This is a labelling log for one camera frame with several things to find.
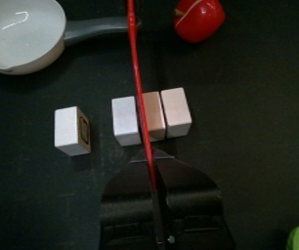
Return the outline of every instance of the pan handle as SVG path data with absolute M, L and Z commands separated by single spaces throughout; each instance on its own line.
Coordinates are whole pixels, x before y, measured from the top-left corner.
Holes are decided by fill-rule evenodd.
M 126 17 L 99 18 L 85 21 L 66 21 L 65 46 L 74 45 L 89 38 L 105 34 L 128 32 Z

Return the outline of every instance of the red apple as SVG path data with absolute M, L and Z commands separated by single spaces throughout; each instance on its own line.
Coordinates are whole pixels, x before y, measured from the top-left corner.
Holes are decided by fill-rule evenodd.
M 198 43 L 217 31 L 225 14 L 217 0 L 180 0 L 174 10 L 174 30 L 180 37 Z

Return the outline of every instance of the white block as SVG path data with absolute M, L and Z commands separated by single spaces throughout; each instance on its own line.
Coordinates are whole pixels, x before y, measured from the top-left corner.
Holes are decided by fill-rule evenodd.
M 54 146 L 70 156 L 90 153 L 89 120 L 75 106 L 54 111 Z
M 141 141 L 134 97 L 111 100 L 113 135 L 121 146 L 138 145 Z
M 149 139 L 152 142 L 164 140 L 165 122 L 158 92 L 144 93 L 144 106 L 146 113 Z
M 184 88 L 161 91 L 161 102 L 165 114 L 166 138 L 185 136 L 192 125 L 192 117 Z

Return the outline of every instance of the dark tabletop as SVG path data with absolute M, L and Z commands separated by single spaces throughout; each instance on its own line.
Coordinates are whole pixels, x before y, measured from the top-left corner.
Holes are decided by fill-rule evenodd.
M 209 175 L 237 249 L 284 249 L 299 226 L 299 1 L 221 0 L 201 44 L 173 31 L 177 1 L 141 1 L 145 92 L 185 90 L 189 135 L 153 146 Z M 125 15 L 125 1 L 61 0 L 67 19 Z M 0 74 L 0 249 L 90 250 L 103 186 L 141 149 L 120 147 L 110 100 L 136 94 L 126 35 L 65 49 L 42 71 Z M 91 154 L 53 145 L 54 110 L 77 105 Z

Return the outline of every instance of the white tile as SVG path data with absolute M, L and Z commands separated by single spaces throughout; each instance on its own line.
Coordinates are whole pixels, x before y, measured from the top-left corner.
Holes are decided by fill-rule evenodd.
M 149 139 L 152 142 L 164 140 L 165 122 L 158 92 L 144 93 L 144 105 L 146 113 Z
M 166 124 L 166 138 L 186 136 L 192 117 L 184 88 L 161 91 L 161 102 Z
M 141 141 L 134 97 L 111 100 L 113 135 L 121 146 L 138 145 Z
M 90 153 L 89 120 L 75 106 L 54 111 L 54 146 L 70 156 Z

